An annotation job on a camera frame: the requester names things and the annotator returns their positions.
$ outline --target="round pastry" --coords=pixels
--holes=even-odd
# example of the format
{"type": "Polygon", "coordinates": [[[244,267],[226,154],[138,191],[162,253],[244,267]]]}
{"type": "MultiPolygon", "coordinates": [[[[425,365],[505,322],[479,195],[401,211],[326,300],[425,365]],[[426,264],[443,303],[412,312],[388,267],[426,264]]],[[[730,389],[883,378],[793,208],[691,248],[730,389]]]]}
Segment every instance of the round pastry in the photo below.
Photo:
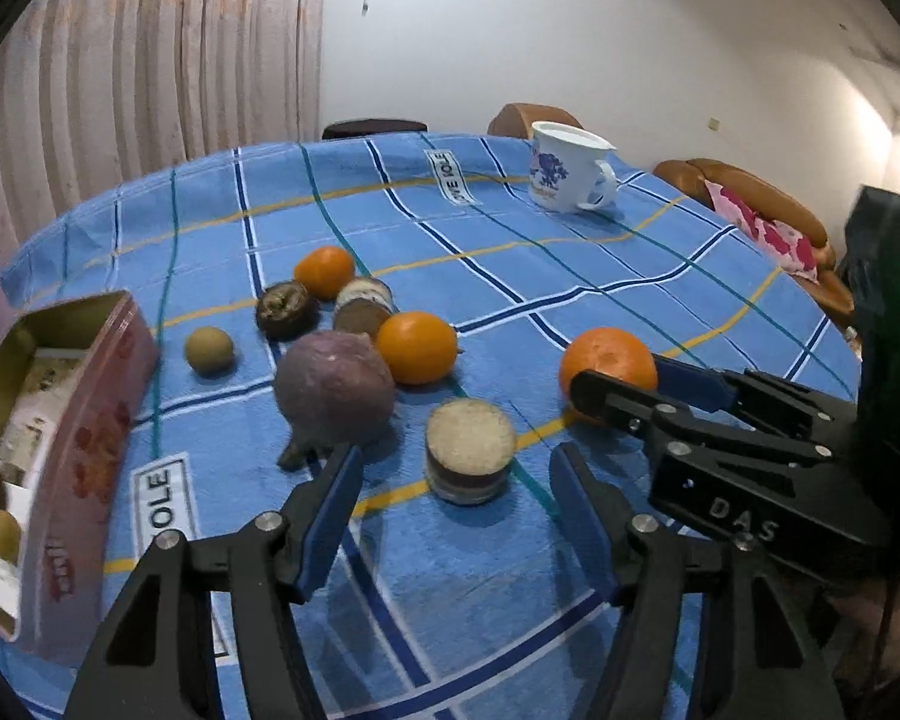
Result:
{"type": "Polygon", "coordinates": [[[187,338],[183,355],[200,376],[215,376],[233,365],[233,341],[218,327],[197,327],[187,338]]]}
{"type": "Polygon", "coordinates": [[[475,506],[506,488],[516,432],[502,410],[485,400],[457,398],[427,420],[423,475],[440,498],[475,506]]]}
{"type": "Polygon", "coordinates": [[[372,340],[380,326],[394,315],[394,294],[380,279],[358,277],[337,295],[333,329],[367,333],[372,340]]]}
{"type": "Polygon", "coordinates": [[[317,326],[320,306],[299,281],[281,281],[257,301],[257,327],[271,341],[293,341],[317,326]]]}

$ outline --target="white mug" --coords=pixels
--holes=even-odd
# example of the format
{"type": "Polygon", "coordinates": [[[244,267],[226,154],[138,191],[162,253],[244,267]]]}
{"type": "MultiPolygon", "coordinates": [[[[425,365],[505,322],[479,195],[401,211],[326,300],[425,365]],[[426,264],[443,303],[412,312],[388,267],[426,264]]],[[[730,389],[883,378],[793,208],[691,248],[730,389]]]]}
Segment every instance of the white mug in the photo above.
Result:
{"type": "Polygon", "coordinates": [[[548,211],[563,213],[607,207],[617,194],[617,175],[607,162],[612,149],[586,129],[534,122],[530,197],[548,211]]]}

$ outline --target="blue gripper pad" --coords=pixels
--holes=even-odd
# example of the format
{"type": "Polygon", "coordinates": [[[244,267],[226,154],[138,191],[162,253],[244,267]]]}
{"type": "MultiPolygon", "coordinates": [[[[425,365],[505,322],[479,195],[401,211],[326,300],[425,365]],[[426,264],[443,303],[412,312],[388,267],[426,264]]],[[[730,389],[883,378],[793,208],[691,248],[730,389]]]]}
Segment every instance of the blue gripper pad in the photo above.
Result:
{"type": "Polygon", "coordinates": [[[711,413],[725,412],[736,403],[736,389],[724,381],[720,372],[656,354],[653,360],[659,380],[656,389],[661,395],[711,413]]]}
{"type": "Polygon", "coordinates": [[[594,478],[573,442],[562,443],[550,454],[550,490],[586,581],[612,603],[621,584],[614,555],[618,562],[629,562],[626,522],[633,512],[624,494],[594,478]]]}
{"type": "Polygon", "coordinates": [[[299,560],[293,583],[303,600],[326,584],[330,566],[340,547],[343,531],[364,483],[364,460],[355,446],[334,451],[317,478],[298,485],[286,512],[295,538],[292,558],[299,560]]]}

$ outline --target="black stool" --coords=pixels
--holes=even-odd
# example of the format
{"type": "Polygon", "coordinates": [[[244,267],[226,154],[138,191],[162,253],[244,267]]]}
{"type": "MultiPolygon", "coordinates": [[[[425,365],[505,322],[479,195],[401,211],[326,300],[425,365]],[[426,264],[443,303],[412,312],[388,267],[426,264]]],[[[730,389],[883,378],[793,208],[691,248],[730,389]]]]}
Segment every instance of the black stool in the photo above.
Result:
{"type": "Polygon", "coordinates": [[[426,132],[423,122],[408,122],[406,119],[354,119],[352,122],[337,122],[324,129],[322,140],[338,141],[342,138],[362,138],[383,132],[426,132]]]}

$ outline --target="red tin box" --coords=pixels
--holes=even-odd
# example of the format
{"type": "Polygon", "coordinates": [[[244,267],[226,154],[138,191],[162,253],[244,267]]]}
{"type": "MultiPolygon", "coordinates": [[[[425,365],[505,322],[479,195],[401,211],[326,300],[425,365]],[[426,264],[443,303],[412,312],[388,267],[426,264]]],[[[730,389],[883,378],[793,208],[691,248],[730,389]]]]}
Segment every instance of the red tin box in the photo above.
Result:
{"type": "Polygon", "coordinates": [[[16,563],[18,613],[0,604],[0,634],[26,652],[76,667],[100,622],[110,503],[158,352],[127,292],[23,314],[0,341],[0,440],[42,347],[85,349],[86,355],[29,483],[16,563]]]}

